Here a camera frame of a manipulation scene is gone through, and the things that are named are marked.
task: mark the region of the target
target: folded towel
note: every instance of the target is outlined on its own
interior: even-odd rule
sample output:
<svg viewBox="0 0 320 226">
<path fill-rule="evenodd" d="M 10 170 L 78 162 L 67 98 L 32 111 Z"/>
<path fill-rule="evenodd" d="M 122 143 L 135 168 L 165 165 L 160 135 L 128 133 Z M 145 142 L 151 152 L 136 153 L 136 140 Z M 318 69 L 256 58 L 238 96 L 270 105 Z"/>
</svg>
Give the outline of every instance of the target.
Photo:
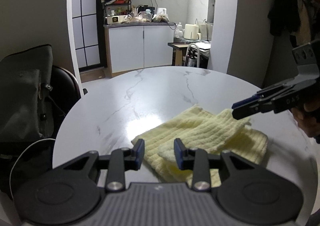
<svg viewBox="0 0 320 226">
<path fill-rule="evenodd" d="M 192 171 L 181 171 L 175 162 L 173 141 L 180 138 L 187 148 L 197 147 L 211 154 L 223 149 L 259 164 L 266 152 L 267 136 L 248 126 L 250 118 L 235 120 L 232 110 L 218 115 L 203 110 L 198 105 L 187 109 L 173 119 L 137 136 L 145 140 L 144 159 L 168 182 L 187 181 L 191 184 Z M 221 184 L 218 170 L 211 169 L 211 185 Z"/>
</svg>

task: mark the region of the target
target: backpack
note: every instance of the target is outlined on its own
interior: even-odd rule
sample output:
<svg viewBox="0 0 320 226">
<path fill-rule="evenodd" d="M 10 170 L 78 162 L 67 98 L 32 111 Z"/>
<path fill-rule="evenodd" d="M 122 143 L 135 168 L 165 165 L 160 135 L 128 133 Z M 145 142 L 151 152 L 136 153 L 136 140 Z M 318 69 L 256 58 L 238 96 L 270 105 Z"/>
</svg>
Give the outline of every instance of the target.
<svg viewBox="0 0 320 226">
<path fill-rule="evenodd" d="M 20 155 L 30 144 L 51 137 L 52 62 L 51 45 L 0 61 L 0 154 Z"/>
</svg>

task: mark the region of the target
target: white electric kettle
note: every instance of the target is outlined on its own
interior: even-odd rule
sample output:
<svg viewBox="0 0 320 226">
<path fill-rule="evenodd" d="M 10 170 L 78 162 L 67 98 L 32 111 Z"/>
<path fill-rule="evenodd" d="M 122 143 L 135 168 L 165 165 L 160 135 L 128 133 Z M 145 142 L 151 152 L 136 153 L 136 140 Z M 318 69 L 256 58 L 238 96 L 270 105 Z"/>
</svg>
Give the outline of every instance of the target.
<svg viewBox="0 0 320 226">
<path fill-rule="evenodd" d="M 186 24 L 184 27 L 184 36 L 185 39 L 198 40 L 201 39 L 201 33 L 199 33 L 199 26 L 194 24 Z"/>
</svg>

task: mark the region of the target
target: metal screw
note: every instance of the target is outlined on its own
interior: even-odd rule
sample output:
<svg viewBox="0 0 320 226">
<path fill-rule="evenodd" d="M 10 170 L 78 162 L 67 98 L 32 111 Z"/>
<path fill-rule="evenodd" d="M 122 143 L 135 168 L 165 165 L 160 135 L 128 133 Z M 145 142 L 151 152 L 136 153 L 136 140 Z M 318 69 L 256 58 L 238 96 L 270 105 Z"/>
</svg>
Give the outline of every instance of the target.
<svg viewBox="0 0 320 226">
<path fill-rule="evenodd" d="M 111 191 L 118 191 L 123 187 L 123 184 L 117 181 L 110 182 L 107 188 Z"/>
<path fill-rule="evenodd" d="M 196 182 L 193 186 L 194 186 L 194 188 L 196 188 L 197 190 L 200 190 L 200 191 L 206 191 L 210 188 L 210 184 L 205 181 Z"/>
</svg>

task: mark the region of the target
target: white marble table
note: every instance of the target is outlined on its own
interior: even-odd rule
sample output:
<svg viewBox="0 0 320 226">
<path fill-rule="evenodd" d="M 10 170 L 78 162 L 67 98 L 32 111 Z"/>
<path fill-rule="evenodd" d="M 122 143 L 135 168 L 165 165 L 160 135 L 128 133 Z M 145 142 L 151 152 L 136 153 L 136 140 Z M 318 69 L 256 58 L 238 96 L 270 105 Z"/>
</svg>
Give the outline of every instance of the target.
<svg viewBox="0 0 320 226">
<path fill-rule="evenodd" d="M 102 81 L 66 116 L 53 153 L 53 166 L 96 149 L 109 154 L 132 147 L 137 135 L 173 118 L 194 104 L 219 113 L 259 88 L 226 74 L 190 68 L 158 67 L 133 71 Z M 298 185 L 304 205 L 298 224 L 305 225 L 317 192 L 317 168 L 310 140 L 290 112 L 256 114 L 252 127 L 268 135 L 267 168 Z M 149 167 L 126 172 L 131 181 L 158 182 Z"/>
</svg>

